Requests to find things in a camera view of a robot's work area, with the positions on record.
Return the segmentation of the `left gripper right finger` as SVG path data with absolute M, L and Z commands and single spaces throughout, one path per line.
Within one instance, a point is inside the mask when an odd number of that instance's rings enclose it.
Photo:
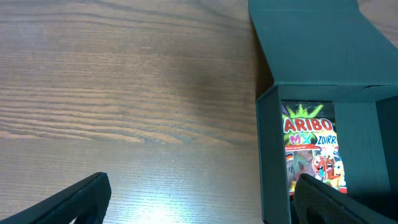
M 301 174 L 296 183 L 294 206 L 304 224 L 397 223 L 308 174 Z

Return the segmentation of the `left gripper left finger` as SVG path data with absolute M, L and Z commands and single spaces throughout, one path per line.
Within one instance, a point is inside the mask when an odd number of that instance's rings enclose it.
M 108 175 L 97 172 L 1 223 L 103 223 L 110 198 Z

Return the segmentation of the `Haribo gummy candy bag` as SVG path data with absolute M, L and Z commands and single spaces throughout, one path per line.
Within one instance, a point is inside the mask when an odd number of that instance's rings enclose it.
M 347 193 L 336 133 L 335 105 L 285 100 L 281 113 L 289 194 L 295 193 L 301 174 Z

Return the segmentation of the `black gift box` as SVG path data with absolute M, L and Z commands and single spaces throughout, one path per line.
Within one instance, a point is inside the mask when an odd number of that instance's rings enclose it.
M 264 55 L 256 100 L 264 223 L 300 223 L 289 194 L 282 102 L 335 105 L 350 198 L 397 221 L 397 49 L 356 1 L 250 1 Z

